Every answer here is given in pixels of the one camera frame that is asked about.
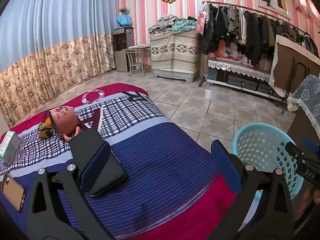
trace light blue plastic basket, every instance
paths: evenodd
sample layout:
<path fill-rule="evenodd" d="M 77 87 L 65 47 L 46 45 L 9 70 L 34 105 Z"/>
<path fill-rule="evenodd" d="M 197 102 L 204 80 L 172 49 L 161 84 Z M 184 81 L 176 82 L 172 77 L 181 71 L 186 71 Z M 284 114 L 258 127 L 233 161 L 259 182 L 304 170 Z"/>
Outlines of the light blue plastic basket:
<path fill-rule="evenodd" d="M 279 168 L 285 175 L 291 199 L 300 191 L 303 177 L 297 174 L 296 160 L 284 149 L 294 141 L 280 129 L 266 123 L 251 123 L 242 127 L 232 143 L 232 153 L 242 163 L 252 164 L 258 171 L 273 172 Z M 261 192 L 257 191 L 256 200 Z"/>

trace metal bolt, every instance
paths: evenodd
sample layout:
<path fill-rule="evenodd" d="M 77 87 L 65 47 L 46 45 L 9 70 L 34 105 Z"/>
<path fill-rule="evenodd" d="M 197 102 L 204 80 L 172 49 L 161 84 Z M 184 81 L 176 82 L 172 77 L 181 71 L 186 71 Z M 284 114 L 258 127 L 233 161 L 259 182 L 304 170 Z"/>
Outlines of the metal bolt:
<path fill-rule="evenodd" d="M 282 171 L 281 171 L 281 169 L 276 169 L 276 174 L 278 174 L 278 175 L 282 175 Z"/>
<path fill-rule="evenodd" d="M 70 164 L 67 169 L 68 171 L 73 171 L 76 168 L 76 166 L 74 164 Z"/>
<path fill-rule="evenodd" d="M 45 172 L 45 169 L 44 168 L 41 168 L 41 169 L 39 169 L 38 170 L 38 173 L 41 175 L 41 174 L 44 174 L 44 172 Z"/>
<path fill-rule="evenodd" d="M 247 164 L 247 165 L 245 166 L 245 169 L 246 169 L 247 171 L 253 171 L 254 167 L 253 167 L 251 164 Z"/>

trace potted plant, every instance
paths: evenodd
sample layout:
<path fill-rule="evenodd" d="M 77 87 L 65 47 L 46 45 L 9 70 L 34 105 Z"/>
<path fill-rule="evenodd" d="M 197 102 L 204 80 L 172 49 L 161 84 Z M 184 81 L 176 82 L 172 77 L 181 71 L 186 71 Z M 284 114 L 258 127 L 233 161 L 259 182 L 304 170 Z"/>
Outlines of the potted plant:
<path fill-rule="evenodd" d="M 121 12 L 122 15 L 129 13 L 129 9 L 127 8 L 120 8 L 119 11 Z"/>

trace pile of clothes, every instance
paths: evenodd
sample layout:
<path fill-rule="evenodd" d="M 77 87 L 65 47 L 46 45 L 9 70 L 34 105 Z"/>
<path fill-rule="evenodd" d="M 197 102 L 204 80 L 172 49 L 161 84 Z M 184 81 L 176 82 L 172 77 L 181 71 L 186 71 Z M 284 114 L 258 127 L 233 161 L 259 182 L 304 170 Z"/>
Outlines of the pile of clothes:
<path fill-rule="evenodd" d="M 155 30 L 164 30 L 171 28 L 173 33 L 183 33 L 191 30 L 195 30 L 197 25 L 197 20 L 193 17 L 188 17 L 188 19 L 179 19 L 178 17 L 166 14 L 165 16 L 158 19 L 157 24 L 151 26 L 148 32 L 151 33 Z"/>
<path fill-rule="evenodd" d="M 206 18 L 200 48 L 203 54 L 217 51 L 221 40 L 225 41 L 226 47 L 233 42 L 237 44 L 237 50 L 255 66 L 262 57 L 273 59 L 276 35 L 281 35 L 319 58 L 317 46 L 310 35 L 287 22 L 274 21 L 232 5 L 216 8 L 209 4 L 204 10 Z"/>

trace white box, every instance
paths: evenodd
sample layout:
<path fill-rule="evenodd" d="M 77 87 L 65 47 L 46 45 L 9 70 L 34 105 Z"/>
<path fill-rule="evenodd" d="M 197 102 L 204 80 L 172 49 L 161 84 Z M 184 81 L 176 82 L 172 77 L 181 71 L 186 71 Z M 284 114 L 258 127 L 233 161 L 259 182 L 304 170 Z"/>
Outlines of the white box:
<path fill-rule="evenodd" d="M 13 131 L 7 131 L 2 143 L 0 144 L 0 158 L 2 158 L 8 165 L 11 165 L 20 144 L 21 140 L 19 136 Z"/>

